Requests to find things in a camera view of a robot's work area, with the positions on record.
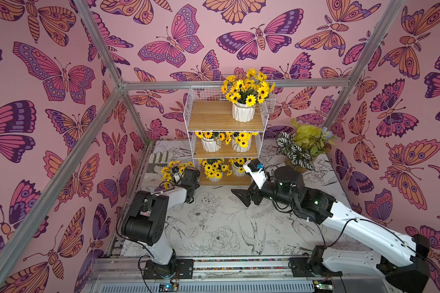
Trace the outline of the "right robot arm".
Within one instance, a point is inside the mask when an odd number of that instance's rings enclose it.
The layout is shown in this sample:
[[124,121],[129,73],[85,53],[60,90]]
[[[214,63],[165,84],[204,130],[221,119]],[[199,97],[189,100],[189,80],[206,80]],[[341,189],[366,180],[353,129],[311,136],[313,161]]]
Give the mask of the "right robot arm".
[[301,261],[293,258],[289,267],[296,277],[340,277],[356,273],[383,278],[403,293],[421,293],[429,280],[429,240],[421,234],[397,233],[353,211],[324,191],[305,186],[302,174],[289,166],[270,175],[258,160],[245,166],[252,178],[248,189],[232,193],[245,206],[268,199],[280,211],[292,214],[318,227],[325,226],[347,235],[369,251],[337,250],[335,243],[317,245]]

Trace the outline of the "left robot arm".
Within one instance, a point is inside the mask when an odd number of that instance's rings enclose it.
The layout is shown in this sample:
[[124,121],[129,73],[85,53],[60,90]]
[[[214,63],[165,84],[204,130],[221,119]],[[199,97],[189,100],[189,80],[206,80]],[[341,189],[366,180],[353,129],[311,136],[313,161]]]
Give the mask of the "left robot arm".
[[168,210],[182,203],[191,203],[200,187],[200,171],[187,167],[168,188],[157,193],[140,190],[128,206],[120,224],[121,237],[142,245],[152,257],[154,266],[173,271],[176,254],[164,231]]

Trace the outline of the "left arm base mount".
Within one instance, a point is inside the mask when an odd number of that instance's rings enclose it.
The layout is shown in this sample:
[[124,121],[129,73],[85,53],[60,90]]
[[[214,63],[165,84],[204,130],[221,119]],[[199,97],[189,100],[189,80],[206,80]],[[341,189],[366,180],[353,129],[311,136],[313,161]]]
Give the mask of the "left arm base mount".
[[170,261],[167,265],[156,264],[148,260],[145,263],[143,278],[145,280],[191,279],[194,272],[193,259]]

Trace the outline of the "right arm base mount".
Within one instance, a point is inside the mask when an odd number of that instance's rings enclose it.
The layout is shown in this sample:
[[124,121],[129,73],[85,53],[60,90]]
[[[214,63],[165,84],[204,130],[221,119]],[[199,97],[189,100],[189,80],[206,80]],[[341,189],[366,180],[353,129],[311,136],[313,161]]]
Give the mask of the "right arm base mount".
[[324,265],[324,252],[327,247],[317,245],[312,252],[293,256],[289,259],[288,267],[293,277],[342,277],[342,271],[333,271]]

